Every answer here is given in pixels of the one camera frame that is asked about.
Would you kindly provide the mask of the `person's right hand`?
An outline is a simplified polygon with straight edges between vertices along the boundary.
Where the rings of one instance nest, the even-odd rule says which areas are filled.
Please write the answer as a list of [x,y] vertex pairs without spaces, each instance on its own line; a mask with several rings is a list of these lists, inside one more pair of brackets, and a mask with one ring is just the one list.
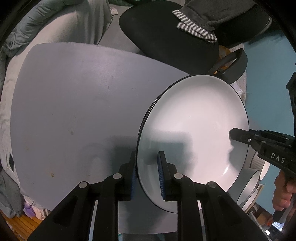
[[275,211],[283,211],[290,206],[292,193],[287,190],[285,173],[280,170],[274,181],[275,190],[273,193],[273,208]]

